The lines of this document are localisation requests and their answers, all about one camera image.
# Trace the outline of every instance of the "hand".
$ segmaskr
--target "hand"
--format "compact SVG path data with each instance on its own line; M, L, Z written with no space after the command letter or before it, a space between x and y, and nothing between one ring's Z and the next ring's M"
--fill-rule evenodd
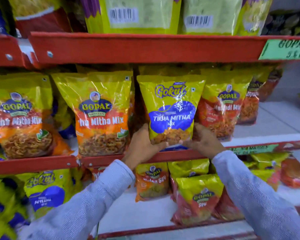
M198 123L194 124L194 128L200 141L180 141L180 144L190 149L197 150L203 156L210 159L213 159L217 154L226 150L211 130Z
M141 129L132 136L130 145L125 152L122 162L133 170L137 165L150 160L154 155L168 146L168 142L152 145L149 139L149 125L144 124Z

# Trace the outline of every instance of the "shirt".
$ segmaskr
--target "shirt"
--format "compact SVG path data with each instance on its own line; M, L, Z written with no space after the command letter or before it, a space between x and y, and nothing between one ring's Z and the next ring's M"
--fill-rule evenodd
M258 236L264 240L300 240L300 216L294 206L254 176L233 152L219 153L212 163L229 197ZM115 160L85 190L23 228L20 239L87 239L93 227L133 180L132 171L120 160Z

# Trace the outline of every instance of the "barcode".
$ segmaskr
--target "barcode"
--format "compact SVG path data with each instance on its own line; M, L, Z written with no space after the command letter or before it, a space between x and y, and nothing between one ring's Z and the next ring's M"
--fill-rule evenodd
M184 24L187 28L212 28L213 16L191 15L187 16Z
M138 23L137 8L111 8L109 13L110 23Z

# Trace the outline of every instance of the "price tag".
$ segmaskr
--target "price tag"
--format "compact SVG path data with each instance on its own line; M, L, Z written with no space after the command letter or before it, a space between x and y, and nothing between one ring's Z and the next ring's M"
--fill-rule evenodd
M300 40L268 40L259 60L300 60Z
M278 145L279 144L243 146L243 147L229 148L229 150L233 151L236 155L249 155L249 154L257 154L257 153L273 152L273 150Z

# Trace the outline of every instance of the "sleeve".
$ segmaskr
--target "sleeve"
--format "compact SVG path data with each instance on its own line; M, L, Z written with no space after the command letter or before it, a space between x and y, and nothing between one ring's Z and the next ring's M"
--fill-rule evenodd
M21 240L85 240L112 203L132 184L132 171L120 160L67 203L22 229Z
M254 176L232 151L219 153L212 163L229 197L259 237L300 240L300 216L295 207Z

